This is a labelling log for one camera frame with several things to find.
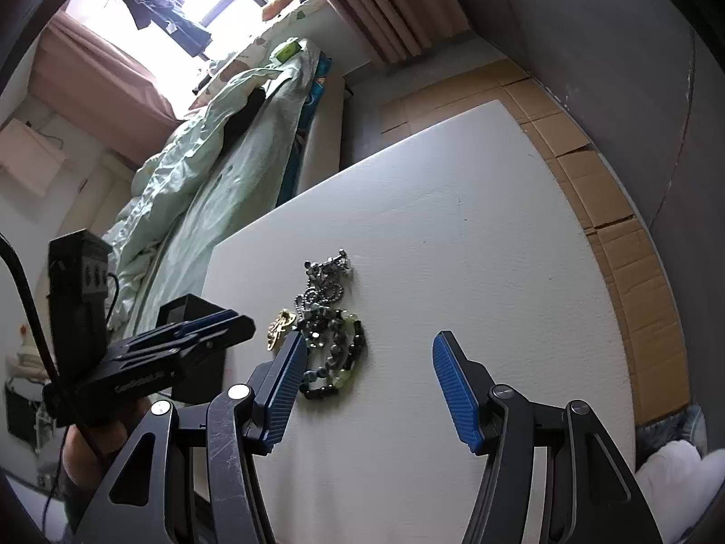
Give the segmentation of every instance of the blue gripper pad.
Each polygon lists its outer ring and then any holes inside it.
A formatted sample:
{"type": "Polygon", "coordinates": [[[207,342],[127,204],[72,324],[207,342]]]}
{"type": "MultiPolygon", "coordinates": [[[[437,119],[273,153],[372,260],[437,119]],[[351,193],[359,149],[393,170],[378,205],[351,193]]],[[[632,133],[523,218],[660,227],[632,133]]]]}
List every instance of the blue gripper pad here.
{"type": "Polygon", "coordinates": [[[458,432],[458,438],[468,445],[471,452],[479,454],[483,448],[483,432],[479,423],[479,402],[466,380],[446,337],[447,334],[449,332],[443,331],[433,340],[433,367],[453,418],[456,432],[458,432]]]}
{"type": "Polygon", "coordinates": [[[289,358],[280,372],[279,381],[274,388],[272,398],[267,403],[267,414],[265,416],[265,428],[262,432],[260,442],[267,452],[271,452],[275,444],[282,441],[287,421],[295,405],[297,391],[300,390],[302,375],[307,366],[307,346],[302,334],[297,334],[297,340],[292,347],[289,358]]]}

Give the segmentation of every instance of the white table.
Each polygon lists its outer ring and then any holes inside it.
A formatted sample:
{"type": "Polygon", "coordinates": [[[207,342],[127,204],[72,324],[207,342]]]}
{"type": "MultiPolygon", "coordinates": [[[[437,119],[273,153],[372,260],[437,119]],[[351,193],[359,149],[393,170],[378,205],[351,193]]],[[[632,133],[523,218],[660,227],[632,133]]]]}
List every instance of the white table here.
{"type": "MultiPolygon", "coordinates": [[[[343,307],[369,343],[348,394],[298,398],[256,462],[278,542],[459,542],[485,459],[458,441],[431,361],[441,329],[527,398],[586,399],[633,460],[624,348],[574,213],[498,101],[331,177],[221,243],[204,298],[253,317],[226,383],[268,359],[267,325],[305,287],[303,262],[347,250],[343,307]]],[[[538,457],[525,541],[538,541],[538,457]]]]}

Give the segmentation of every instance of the hand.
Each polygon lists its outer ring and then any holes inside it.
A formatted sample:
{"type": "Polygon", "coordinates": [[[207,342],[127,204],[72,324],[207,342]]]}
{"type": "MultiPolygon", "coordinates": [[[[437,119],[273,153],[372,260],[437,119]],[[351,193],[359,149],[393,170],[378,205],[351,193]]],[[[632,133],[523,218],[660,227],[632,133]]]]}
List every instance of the hand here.
{"type": "MultiPolygon", "coordinates": [[[[117,452],[150,407],[149,398],[143,398],[129,408],[116,411],[115,421],[91,428],[91,438],[104,454],[117,452]]],[[[68,478],[84,491],[95,491],[103,479],[103,468],[75,425],[68,428],[65,438],[63,467],[68,478]]]]}

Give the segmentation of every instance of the black wire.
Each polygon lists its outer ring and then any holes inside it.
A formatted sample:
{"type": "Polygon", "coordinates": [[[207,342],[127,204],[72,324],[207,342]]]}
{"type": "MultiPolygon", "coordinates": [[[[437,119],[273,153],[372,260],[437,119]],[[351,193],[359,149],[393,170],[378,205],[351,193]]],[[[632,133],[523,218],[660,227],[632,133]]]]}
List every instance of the black wire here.
{"type": "Polygon", "coordinates": [[[55,368],[53,356],[50,353],[50,348],[48,348],[45,335],[43,334],[43,327],[41,325],[41,320],[38,317],[38,311],[35,309],[33,294],[30,292],[28,279],[25,277],[23,264],[20,263],[20,259],[15,253],[15,250],[12,248],[12,245],[10,245],[7,239],[5,239],[5,236],[3,236],[2,233],[0,233],[0,257],[5,262],[7,269],[10,270],[12,280],[15,282],[15,288],[17,288],[17,294],[20,296],[20,302],[23,303],[25,317],[28,318],[30,332],[33,334],[33,339],[35,340],[35,347],[38,348],[38,353],[40,354],[43,366],[48,373],[48,377],[57,388],[58,394],[63,401],[63,405],[66,409],[68,409],[68,413],[70,413],[70,416],[74,419],[75,426],[78,428],[81,436],[86,440],[88,447],[91,449],[96,458],[98,458],[101,468],[103,470],[107,470],[108,462],[106,461],[106,457],[98,448],[95,441],[91,438],[91,432],[88,429],[86,422],[83,421],[81,415],[78,413],[78,409],[75,406],[73,399],[70,397],[70,394],[65,388],[65,384],[63,384],[63,381],[60,379],[58,370],[55,368]]]}
{"type": "Polygon", "coordinates": [[[63,440],[60,442],[60,452],[58,454],[58,464],[55,467],[55,478],[53,478],[53,486],[51,487],[48,498],[46,499],[46,504],[43,506],[43,519],[41,520],[41,529],[43,531],[43,536],[45,536],[46,520],[48,519],[48,507],[50,507],[50,502],[53,500],[53,496],[55,496],[56,491],[58,491],[58,484],[60,482],[60,469],[63,466],[63,448],[65,447],[65,439],[68,437],[69,429],[70,426],[66,427],[65,431],[63,432],[63,440]]]}
{"type": "Polygon", "coordinates": [[[108,322],[111,321],[111,314],[113,313],[113,307],[116,306],[116,301],[118,300],[118,291],[121,290],[121,287],[119,287],[119,285],[118,285],[118,276],[116,276],[113,272],[107,272],[106,276],[112,277],[116,283],[116,292],[113,293],[111,307],[110,307],[110,309],[108,309],[108,314],[106,315],[106,325],[107,325],[108,322]]]}

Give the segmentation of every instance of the jewelry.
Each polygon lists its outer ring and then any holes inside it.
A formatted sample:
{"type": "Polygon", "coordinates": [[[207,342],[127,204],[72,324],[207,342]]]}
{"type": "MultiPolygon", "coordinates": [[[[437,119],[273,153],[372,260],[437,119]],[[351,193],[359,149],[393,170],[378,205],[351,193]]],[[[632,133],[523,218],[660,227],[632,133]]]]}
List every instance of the jewelry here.
{"type": "Polygon", "coordinates": [[[289,320],[283,313],[292,315],[289,311],[280,311],[267,332],[267,345],[271,346],[270,349],[278,347],[289,330],[298,330],[307,345],[309,363],[315,350],[324,350],[329,344],[329,355],[324,365],[308,369],[300,384],[300,392],[307,399],[322,399],[337,394],[349,381],[355,362],[366,344],[365,332],[356,314],[331,308],[345,294],[342,277],[350,277],[353,273],[345,250],[340,249],[336,257],[329,257],[323,263],[305,262],[304,268],[307,288],[295,297],[295,325],[280,324],[282,319],[289,320]]]}

